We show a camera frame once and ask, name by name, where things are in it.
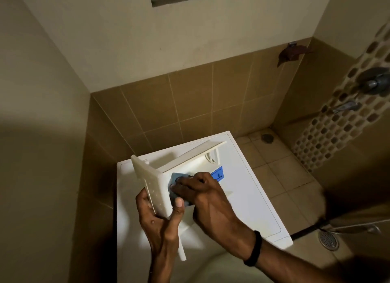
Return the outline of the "person's left hand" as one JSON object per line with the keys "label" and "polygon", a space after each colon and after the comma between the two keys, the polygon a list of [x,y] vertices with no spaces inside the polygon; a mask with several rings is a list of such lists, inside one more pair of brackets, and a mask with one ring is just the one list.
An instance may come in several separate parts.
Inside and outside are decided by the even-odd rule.
{"label": "person's left hand", "polygon": [[158,217],[151,206],[145,188],[136,196],[141,228],[147,236],[151,251],[159,251],[162,247],[178,250],[178,231],[171,230],[171,216],[168,219]]}

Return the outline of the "person's right hand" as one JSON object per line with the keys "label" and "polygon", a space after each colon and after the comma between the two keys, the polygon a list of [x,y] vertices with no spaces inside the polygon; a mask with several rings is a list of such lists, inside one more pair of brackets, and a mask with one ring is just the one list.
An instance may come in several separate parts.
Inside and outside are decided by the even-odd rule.
{"label": "person's right hand", "polygon": [[243,247],[251,229],[236,216],[220,184],[213,179],[212,188],[190,203],[195,206],[193,220],[202,231],[227,252],[245,260]]}

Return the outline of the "blue cleaning cloth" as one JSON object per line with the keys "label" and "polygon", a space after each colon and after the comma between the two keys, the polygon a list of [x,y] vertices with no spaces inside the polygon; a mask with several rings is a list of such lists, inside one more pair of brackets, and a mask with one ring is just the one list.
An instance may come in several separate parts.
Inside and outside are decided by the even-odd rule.
{"label": "blue cleaning cloth", "polygon": [[175,173],[172,173],[171,179],[168,183],[168,194],[169,194],[170,203],[171,203],[172,207],[174,206],[175,200],[177,197],[183,197],[182,195],[177,195],[174,191],[172,191],[172,187],[177,185],[177,179],[183,178],[183,177],[184,178],[193,178],[193,175],[175,172]]}

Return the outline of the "white detergent drawer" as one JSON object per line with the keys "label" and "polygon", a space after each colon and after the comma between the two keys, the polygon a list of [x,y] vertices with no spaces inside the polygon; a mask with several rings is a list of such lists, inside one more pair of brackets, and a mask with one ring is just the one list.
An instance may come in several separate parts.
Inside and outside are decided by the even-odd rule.
{"label": "white detergent drawer", "polygon": [[173,207],[168,194],[168,183],[172,173],[194,175],[197,172],[212,173],[222,166],[219,148],[226,141],[210,141],[194,147],[159,168],[153,168],[147,160],[132,156],[131,161],[137,178],[145,187],[154,213],[170,218]]}

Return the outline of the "person's left forearm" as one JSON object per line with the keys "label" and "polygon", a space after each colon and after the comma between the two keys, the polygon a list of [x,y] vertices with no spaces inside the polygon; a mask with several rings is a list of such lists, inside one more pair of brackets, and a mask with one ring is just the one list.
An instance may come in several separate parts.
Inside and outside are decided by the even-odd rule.
{"label": "person's left forearm", "polygon": [[178,250],[162,247],[151,254],[148,283],[170,283]]}

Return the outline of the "person's right forearm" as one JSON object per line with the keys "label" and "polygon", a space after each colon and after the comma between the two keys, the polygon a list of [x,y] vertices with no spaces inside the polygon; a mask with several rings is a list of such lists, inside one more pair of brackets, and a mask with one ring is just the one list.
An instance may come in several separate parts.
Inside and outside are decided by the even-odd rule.
{"label": "person's right forearm", "polygon": [[[242,258],[247,260],[255,244],[252,230],[245,237],[245,252]],[[275,283],[345,283],[340,278],[304,261],[263,240],[257,269]]]}

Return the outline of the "white washing machine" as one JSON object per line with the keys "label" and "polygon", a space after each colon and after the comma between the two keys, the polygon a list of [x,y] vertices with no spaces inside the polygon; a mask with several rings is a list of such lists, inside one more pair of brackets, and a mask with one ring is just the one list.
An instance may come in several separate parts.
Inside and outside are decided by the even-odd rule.
{"label": "white washing machine", "polygon": [[[224,178],[220,181],[235,214],[248,227],[275,246],[286,249],[293,242],[276,213],[248,160],[229,131],[140,156],[159,168],[207,140],[226,142],[219,147]],[[131,159],[117,163],[117,283],[147,283],[151,263],[150,246],[140,227],[136,195],[143,185],[139,182]],[[171,283],[189,282],[198,270],[224,250],[206,236],[196,223],[180,235],[186,260],[174,263]]]}

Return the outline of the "black wristband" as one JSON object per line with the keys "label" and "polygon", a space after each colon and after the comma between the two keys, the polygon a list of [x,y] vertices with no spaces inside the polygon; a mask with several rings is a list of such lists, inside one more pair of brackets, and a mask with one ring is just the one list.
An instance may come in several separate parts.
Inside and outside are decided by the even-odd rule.
{"label": "black wristband", "polygon": [[243,263],[248,267],[255,267],[257,265],[257,261],[261,254],[261,247],[263,243],[263,238],[259,231],[254,230],[255,234],[255,244],[252,249],[251,255],[247,260],[244,260]]}

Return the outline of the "chrome floor drain grate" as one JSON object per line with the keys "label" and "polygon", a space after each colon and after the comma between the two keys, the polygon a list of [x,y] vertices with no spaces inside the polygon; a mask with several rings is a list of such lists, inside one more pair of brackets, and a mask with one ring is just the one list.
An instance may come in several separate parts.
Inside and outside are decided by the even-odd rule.
{"label": "chrome floor drain grate", "polygon": [[338,239],[328,231],[320,230],[318,232],[318,239],[320,244],[328,251],[334,252],[339,249],[340,243]]}

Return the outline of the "chrome pipe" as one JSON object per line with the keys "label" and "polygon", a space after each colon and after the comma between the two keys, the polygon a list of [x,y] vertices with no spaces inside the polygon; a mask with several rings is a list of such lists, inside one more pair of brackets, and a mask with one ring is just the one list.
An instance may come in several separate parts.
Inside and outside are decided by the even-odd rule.
{"label": "chrome pipe", "polygon": [[353,224],[349,226],[339,226],[332,227],[329,229],[318,228],[319,231],[334,234],[334,235],[346,235],[346,234],[360,234],[360,233],[368,233],[373,235],[382,235],[382,231],[379,228],[379,225],[383,223],[390,222],[390,218],[374,221],[374,222],[364,222],[359,224]]}

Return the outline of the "chrome shower valve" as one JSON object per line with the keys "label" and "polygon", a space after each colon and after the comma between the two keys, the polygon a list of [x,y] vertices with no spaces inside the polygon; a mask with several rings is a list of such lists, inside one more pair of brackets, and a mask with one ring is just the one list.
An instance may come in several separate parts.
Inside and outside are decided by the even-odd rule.
{"label": "chrome shower valve", "polygon": [[356,84],[358,93],[385,97],[390,94],[390,68],[369,68],[358,75]]}

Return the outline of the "brown wall soap holder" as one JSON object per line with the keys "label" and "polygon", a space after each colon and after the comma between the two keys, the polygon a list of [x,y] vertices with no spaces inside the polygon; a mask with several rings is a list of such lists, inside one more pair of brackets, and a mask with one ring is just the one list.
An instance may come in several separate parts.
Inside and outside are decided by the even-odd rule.
{"label": "brown wall soap holder", "polygon": [[293,62],[300,58],[301,55],[313,53],[308,46],[298,45],[297,42],[290,42],[286,48],[284,48],[279,56],[277,67],[286,62]]}

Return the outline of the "chrome wall tap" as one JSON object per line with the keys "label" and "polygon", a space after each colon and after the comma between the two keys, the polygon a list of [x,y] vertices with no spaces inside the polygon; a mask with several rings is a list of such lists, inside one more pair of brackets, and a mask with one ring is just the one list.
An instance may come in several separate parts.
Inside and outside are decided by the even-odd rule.
{"label": "chrome wall tap", "polygon": [[347,102],[333,108],[332,113],[337,114],[344,111],[358,111],[362,107],[362,104],[355,100],[348,100]]}

